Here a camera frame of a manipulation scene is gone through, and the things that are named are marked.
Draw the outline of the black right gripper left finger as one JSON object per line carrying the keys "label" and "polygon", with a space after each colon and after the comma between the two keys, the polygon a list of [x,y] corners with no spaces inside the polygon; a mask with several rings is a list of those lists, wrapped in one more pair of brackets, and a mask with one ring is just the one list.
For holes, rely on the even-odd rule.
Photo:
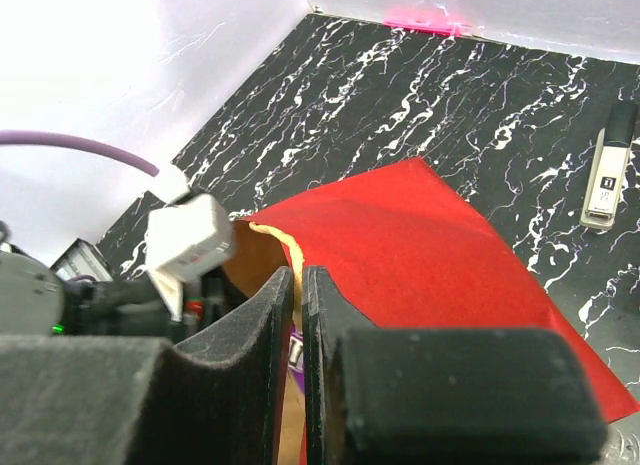
{"label": "black right gripper left finger", "polygon": [[273,464],[293,276],[188,340],[3,336],[5,464]]}

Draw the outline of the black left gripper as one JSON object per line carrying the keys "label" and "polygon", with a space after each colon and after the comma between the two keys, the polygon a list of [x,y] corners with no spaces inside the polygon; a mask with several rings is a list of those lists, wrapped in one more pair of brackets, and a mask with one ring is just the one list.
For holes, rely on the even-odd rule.
{"label": "black left gripper", "polygon": [[180,323],[148,274],[133,280],[64,280],[10,243],[1,224],[1,333],[37,336],[135,336],[182,341],[247,300],[218,267],[199,279],[183,304],[200,305]]}

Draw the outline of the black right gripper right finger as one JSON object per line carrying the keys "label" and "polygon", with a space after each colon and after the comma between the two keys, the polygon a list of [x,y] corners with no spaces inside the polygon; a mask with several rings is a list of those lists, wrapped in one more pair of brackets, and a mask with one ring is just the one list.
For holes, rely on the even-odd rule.
{"label": "black right gripper right finger", "polygon": [[608,427],[577,355],[538,328],[382,328],[303,275],[311,464],[592,464]]}

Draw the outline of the red brown paper bag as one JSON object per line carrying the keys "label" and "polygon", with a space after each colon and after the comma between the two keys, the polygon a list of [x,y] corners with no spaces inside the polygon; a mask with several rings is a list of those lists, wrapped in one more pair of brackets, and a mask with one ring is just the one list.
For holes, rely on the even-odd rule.
{"label": "red brown paper bag", "polygon": [[[277,268],[291,267],[302,335],[303,275],[319,266],[382,328],[554,332],[577,355],[607,427],[639,409],[488,222],[420,159],[301,193],[234,228],[230,281],[250,296]],[[299,460],[311,464],[306,411],[286,423],[301,427]]]}

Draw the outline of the purple M&M's packet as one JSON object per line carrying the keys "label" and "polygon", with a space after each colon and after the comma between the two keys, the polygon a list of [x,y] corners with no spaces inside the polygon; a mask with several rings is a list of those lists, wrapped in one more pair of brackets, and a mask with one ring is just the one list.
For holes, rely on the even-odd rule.
{"label": "purple M&M's packet", "polygon": [[302,333],[292,326],[289,338],[288,370],[294,378],[296,385],[302,393],[305,393],[304,379],[304,339]]}

